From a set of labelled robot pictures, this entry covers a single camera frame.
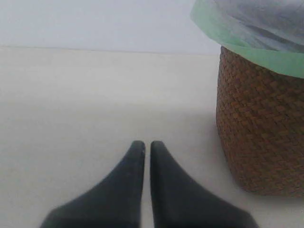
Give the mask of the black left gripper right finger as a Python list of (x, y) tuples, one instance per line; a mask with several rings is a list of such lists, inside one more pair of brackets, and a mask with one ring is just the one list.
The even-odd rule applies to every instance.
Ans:
[(151, 143), (150, 187), (156, 228), (258, 227), (248, 212), (192, 179), (161, 141)]

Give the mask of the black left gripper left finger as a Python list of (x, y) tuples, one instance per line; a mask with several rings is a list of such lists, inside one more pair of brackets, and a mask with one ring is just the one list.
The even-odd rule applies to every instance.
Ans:
[(139, 228), (145, 145), (132, 142), (116, 167), (91, 190), (55, 208), (43, 228)]

